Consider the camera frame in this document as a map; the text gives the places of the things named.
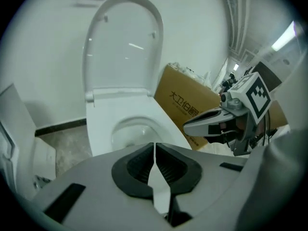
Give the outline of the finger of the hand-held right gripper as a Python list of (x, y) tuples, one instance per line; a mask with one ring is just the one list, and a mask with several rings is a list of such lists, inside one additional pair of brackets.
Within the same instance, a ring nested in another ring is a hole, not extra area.
[(230, 114), (230, 111), (219, 106), (202, 112), (200, 116), (227, 116), (228, 114)]
[(227, 143), (228, 133), (235, 133), (235, 116), (230, 112), (203, 112), (183, 124), (191, 137), (203, 137), (209, 143)]

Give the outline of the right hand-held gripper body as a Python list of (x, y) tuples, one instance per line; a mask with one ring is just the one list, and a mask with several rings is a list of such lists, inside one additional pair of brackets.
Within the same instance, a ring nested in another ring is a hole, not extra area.
[(227, 92), (221, 94), (220, 107), (233, 118), (243, 117), (244, 129), (227, 144), (234, 156), (247, 155), (250, 140), (255, 136), (259, 122), (266, 115), (272, 99), (258, 72), (242, 77)]

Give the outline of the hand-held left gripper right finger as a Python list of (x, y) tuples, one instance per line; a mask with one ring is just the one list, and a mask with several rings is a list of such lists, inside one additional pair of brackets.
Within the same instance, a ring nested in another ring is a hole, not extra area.
[(158, 228), (236, 228), (257, 177), (257, 152), (248, 158), (209, 154), (166, 143), (156, 164), (170, 187), (167, 220)]

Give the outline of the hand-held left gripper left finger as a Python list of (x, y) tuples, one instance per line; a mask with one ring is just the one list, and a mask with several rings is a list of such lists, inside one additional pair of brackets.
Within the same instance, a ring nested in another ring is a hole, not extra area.
[(148, 185), (154, 144), (94, 156), (48, 183), (33, 200), (66, 228), (164, 228)]

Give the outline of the white smart toilet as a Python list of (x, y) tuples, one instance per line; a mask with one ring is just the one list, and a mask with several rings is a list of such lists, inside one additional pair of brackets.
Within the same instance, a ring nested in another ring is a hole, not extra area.
[(86, 103), (92, 156), (150, 142), (191, 149), (168, 114), (143, 90), (97, 90)]

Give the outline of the white toilet with tank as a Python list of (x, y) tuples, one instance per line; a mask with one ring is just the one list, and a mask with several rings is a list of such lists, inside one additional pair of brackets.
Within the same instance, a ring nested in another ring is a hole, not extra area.
[(0, 93), (0, 173), (10, 190), (31, 201), (56, 178), (56, 150), (36, 125), (14, 84)]

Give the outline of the large cardboard box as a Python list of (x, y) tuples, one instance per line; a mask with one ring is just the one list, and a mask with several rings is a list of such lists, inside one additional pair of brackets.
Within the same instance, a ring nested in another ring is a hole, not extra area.
[[(204, 145), (210, 144), (203, 137), (191, 137), (186, 135), (183, 131), (183, 124), (204, 111), (219, 107), (221, 94), (213, 92), (210, 88), (203, 86), (172, 67), (166, 66), (158, 84), (154, 99), (180, 129), (192, 149), (198, 150)], [(271, 99), (272, 103), (264, 118), (259, 122), (255, 136), (251, 140), (259, 135), (264, 135), (265, 139), (263, 142), (267, 144), (271, 139), (271, 132), (273, 130), (288, 124), (279, 103), (273, 100), (272, 97)], [(245, 121), (246, 119), (243, 117), (235, 119), (235, 133), (226, 134), (227, 142), (234, 139), (236, 135), (244, 129)]]

